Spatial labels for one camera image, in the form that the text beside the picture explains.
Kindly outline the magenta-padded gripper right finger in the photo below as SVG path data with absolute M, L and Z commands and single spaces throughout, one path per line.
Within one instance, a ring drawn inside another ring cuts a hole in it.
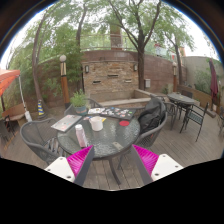
M 157 155 L 137 145 L 131 146 L 131 153 L 144 185 L 182 169 L 182 166 L 167 154 Z

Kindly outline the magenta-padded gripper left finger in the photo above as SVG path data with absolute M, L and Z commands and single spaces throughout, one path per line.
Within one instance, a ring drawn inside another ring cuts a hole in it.
M 82 186 L 93 157 L 94 147 L 90 145 L 69 157 L 58 157 L 46 171 Z

